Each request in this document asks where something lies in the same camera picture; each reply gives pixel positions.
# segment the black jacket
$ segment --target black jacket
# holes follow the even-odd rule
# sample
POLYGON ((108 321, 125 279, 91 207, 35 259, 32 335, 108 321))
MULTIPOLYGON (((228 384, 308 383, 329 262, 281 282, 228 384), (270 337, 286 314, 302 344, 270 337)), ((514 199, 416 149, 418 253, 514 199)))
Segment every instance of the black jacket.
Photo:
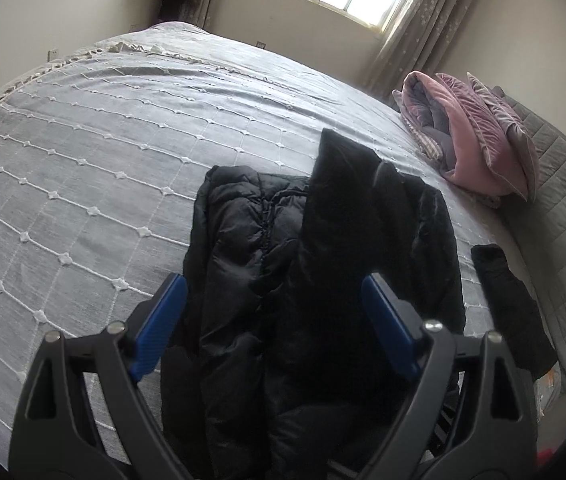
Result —
POLYGON ((406 385, 359 300, 380 270, 462 333, 441 193, 323 132, 310 179, 212 168, 185 258, 188 304, 161 362, 165 435, 195 478, 325 478, 360 469, 406 385))

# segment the gray quilted mattress pad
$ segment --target gray quilted mattress pad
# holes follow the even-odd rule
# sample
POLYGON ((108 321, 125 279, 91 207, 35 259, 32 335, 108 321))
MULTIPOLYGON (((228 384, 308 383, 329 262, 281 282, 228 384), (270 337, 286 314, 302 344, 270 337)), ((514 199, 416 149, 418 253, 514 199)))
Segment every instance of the gray quilted mattress pad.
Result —
MULTIPOLYGON (((193 200, 212 165, 310 174, 324 127, 441 189, 457 236, 467 335, 492 328, 471 246, 498 243, 533 292, 502 221, 428 165, 394 110, 182 23, 112 38, 0 89, 1 463, 44 333, 86 335, 125 319, 181 270, 193 200)), ((159 374, 140 383, 157 419, 159 374)), ((88 389, 108 452, 124 459, 98 381, 88 389)))
POLYGON ((495 91, 521 117, 538 153, 541 179, 536 202, 509 197, 501 213, 529 266, 566 392, 566 136, 501 88, 495 91))

